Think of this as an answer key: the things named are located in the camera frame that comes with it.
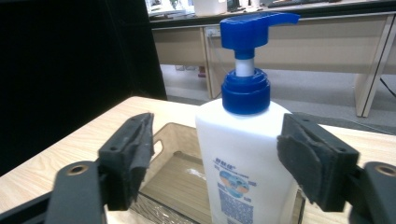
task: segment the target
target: white plastic bottle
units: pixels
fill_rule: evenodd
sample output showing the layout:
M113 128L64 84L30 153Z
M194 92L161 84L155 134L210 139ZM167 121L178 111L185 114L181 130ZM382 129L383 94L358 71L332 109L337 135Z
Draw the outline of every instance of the white plastic bottle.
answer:
M289 111L270 101L267 75L253 58L254 48L268 41L268 26L298 19L265 13L220 23L222 46L235 50L235 70L224 79L223 98L196 115L212 223L291 223L297 184L276 150Z

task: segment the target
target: pump nozzle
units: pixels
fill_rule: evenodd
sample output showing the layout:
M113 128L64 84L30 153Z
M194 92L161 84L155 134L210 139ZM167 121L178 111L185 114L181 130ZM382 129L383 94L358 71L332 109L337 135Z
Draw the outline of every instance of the pump nozzle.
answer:
M254 75L254 49L268 42L268 27L297 23L299 15L260 13L231 17L220 22L221 45L235 52L235 71L239 77Z

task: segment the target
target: white pump stem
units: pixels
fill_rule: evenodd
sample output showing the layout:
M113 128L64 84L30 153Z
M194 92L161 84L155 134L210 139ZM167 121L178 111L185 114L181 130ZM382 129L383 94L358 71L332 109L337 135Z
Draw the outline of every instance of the white pump stem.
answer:
M251 77L254 75L254 58L235 59L235 73L238 77Z

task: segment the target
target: wall socket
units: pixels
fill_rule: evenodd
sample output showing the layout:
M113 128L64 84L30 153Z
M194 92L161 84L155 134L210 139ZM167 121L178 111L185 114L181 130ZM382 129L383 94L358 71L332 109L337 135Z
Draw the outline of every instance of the wall socket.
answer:
M206 26L205 27L205 35L207 37L221 36L220 27L219 26Z

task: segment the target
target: wooden table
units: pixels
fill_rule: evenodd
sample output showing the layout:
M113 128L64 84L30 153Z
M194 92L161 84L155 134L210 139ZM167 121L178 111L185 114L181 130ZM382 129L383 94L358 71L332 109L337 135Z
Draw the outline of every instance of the wooden table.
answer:
M168 122L195 127L195 105L132 97L0 177L0 213L51 191L58 170L76 161L94 161L100 146L129 117L155 114L153 131ZM382 161L396 165L396 136L323 126L361 153L360 165ZM307 204L303 223L347 223L345 213L326 214ZM133 212L107 212L108 223L150 223Z

